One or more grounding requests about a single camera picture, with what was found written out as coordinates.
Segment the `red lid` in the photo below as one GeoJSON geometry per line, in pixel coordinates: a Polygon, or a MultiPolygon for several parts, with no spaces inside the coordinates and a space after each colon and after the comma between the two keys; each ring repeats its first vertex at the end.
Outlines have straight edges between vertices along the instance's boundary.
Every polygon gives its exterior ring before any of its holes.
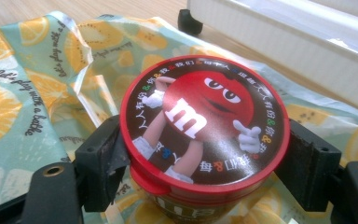
{"type": "Polygon", "coordinates": [[[144,71],[123,99],[120,121],[134,169],[163,188],[192,192],[253,186],[275,169],[289,138],[282,100],[267,81],[211,56],[144,71]]]}

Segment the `m&m's container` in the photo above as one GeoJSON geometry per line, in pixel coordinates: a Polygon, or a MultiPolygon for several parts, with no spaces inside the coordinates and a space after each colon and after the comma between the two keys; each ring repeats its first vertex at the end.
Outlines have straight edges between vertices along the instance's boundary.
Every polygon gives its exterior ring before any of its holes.
{"type": "Polygon", "coordinates": [[[129,87],[120,126],[131,175],[177,223],[211,223],[282,160],[289,119],[260,75],[230,60],[183,56],[129,87]]]}

